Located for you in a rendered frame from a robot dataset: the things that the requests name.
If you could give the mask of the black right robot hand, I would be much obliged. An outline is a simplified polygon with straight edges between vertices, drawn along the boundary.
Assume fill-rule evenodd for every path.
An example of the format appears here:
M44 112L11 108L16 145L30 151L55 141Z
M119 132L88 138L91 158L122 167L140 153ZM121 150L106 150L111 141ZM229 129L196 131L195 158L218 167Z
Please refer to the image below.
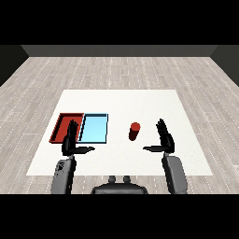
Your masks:
M144 147L144 150L149 150L151 152L174 153L175 141L172 135L168 132L167 126L163 119L159 119L158 123L156 124L156 128L160 136L161 144L159 146Z

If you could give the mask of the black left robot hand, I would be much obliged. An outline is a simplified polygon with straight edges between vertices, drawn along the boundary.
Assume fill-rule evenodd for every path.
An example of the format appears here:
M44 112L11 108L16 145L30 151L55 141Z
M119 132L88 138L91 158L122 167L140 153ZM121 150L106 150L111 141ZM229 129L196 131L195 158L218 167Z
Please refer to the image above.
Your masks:
M67 135L63 138L62 154L64 156L71 156L75 154L86 154L94 150L94 147L78 147L78 148L76 147L77 127L78 127L77 122L72 119L69 122L67 128Z

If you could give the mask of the red shallow open box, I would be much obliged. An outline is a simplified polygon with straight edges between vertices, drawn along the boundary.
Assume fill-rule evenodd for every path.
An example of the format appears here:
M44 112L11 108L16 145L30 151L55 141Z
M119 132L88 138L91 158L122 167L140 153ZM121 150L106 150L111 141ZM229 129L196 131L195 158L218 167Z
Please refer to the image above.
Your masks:
M80 126L83 121L83 116L83 113L61 113L56 121L49 142L51 144L61 144L63 142L64 137L67 135L67 129L71 120L75 121L78 124L78 137Z

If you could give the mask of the light blue shallow open box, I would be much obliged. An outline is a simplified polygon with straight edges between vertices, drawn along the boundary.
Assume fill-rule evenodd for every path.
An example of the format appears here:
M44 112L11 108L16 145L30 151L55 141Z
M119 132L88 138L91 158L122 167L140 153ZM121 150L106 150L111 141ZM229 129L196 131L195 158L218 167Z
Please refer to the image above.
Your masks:
M80 126L79 144L105 144L108 115L106 113L87 113Z

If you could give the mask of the small red can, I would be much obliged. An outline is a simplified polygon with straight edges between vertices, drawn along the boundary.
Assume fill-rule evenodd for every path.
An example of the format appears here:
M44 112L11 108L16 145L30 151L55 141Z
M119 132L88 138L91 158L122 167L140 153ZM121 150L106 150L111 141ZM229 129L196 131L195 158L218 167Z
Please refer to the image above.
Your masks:
M134 141L140 131L140 124L138 122L133 122L129 131L129 139Z

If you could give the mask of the dark grey robot body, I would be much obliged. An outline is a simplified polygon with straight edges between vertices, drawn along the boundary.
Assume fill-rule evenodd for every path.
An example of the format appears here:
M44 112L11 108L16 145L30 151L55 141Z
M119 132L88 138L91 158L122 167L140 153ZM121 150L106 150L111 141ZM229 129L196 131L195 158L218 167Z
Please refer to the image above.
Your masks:
M117 183L116 177L110 176L106 184L94 187L91 194L148 194L148 191L133 184L129 176L124 176L122 183Z

